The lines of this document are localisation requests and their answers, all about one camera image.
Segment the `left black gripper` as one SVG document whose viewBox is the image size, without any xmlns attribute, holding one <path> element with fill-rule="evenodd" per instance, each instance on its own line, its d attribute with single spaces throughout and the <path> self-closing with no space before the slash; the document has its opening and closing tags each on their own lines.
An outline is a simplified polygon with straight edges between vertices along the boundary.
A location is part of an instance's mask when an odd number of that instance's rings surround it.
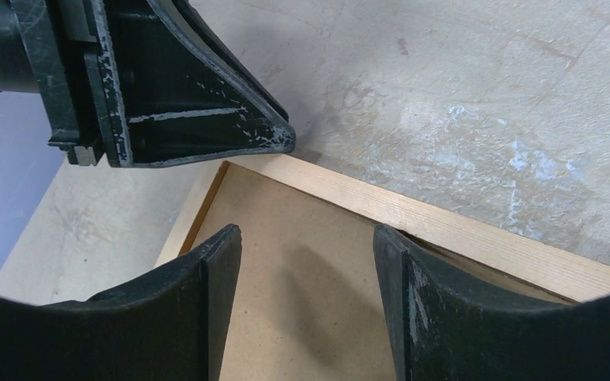
<svg viewBox="0 0 610 381">
<path fill-rule="evenodd" d="M 289 153 L 288 113 L 187 1 L 12 1 L 70 164 L 162 168 Z"/>
</svg>

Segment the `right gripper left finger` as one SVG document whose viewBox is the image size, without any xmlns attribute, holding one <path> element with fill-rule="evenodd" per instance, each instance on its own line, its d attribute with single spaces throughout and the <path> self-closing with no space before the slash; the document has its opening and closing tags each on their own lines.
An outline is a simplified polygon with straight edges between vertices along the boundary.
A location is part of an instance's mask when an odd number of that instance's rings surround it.
<svg viewBox="0 0 610 381">
<path fill-rule="evenodd" d="M 0 380 L 216 380 L 241 265 L 241 230 L 86 301 L 0 298 Z"/>
</svg>

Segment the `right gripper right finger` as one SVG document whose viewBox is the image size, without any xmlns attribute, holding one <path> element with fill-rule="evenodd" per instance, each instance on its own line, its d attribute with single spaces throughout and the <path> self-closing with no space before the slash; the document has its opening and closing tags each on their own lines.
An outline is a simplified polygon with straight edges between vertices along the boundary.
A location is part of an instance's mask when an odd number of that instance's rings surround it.
<svg viewBox="0 0 610 381">
<path fill-rule="evenodd" d="M 488 283 L 388 225 L 373 234 L 399 380 L 610 380 L 610 295 L 568 306 Z"/>
</svg>

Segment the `brown cardboard backing board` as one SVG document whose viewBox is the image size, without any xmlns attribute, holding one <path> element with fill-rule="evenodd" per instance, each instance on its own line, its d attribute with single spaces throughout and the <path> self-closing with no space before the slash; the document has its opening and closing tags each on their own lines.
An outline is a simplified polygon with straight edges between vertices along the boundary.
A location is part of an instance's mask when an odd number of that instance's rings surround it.
<svg viewBox="0 0 610 381">
<path fill-rule="evenodd" d="M 233 164 L 212 195 L 195 243 L 242 238 L 222 379 L 394 379 L 374 223 Z"/>
</svg>

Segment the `brown wooden picture frame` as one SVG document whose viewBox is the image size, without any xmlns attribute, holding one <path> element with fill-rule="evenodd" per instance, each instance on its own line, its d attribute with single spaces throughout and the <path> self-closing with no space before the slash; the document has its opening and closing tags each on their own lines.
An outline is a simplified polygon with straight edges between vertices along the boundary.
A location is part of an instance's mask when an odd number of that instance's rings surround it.
<svg viewBox="0 0 610 381">
<path fill-rule="evenodd" d="M 167 263 L 191 247 L 231 166 L 243 167 L 349 212 L 403 230 L 565 300 L 584 302 L 610 294 L 608 265 L 288 155 L 239 156 L 202 163 L 202 171 L 156 265 Z"/>
</svg>

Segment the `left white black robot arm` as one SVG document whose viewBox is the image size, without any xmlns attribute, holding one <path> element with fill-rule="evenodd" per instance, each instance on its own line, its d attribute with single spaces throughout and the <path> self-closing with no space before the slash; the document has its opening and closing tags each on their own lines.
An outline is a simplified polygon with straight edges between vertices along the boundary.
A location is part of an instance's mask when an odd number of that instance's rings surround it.
<svg viewBox="0 0 610 381">
<path fill-rule="evenodd" d="M 37 93 L 74 165 L 289 153 L 288 113 L 187 1 L 0 1 L 0 92 Z"/>
</svg>

